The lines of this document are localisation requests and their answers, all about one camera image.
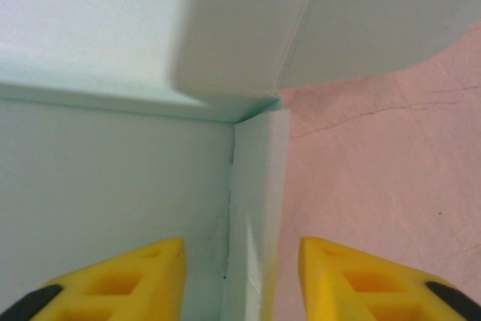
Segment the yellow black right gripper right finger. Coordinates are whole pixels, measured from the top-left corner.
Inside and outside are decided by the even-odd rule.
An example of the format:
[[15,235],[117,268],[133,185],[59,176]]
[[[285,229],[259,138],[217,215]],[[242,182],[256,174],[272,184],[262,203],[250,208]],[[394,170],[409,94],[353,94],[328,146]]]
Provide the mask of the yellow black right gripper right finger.
[[443,278],[325,239],[301,239],[298,275],[307,321],[481,321]]

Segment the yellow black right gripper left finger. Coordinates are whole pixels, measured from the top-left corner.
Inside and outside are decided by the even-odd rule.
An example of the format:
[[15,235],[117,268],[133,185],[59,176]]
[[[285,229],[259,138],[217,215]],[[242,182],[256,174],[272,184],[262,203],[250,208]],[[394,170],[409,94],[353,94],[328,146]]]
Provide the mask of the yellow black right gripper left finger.
[[57,277],[0,313],[0,321],[180,321],[182,238],[169,238]]

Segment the mint green paper box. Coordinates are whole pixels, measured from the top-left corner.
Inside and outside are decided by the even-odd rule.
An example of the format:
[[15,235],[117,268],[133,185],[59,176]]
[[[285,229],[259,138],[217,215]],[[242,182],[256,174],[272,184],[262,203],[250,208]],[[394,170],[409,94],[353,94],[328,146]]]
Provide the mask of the mint green paper box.
[[0,313],[182,238],[180,321],[271,321],[280,89],[409,68],[481,0],[0,0]]

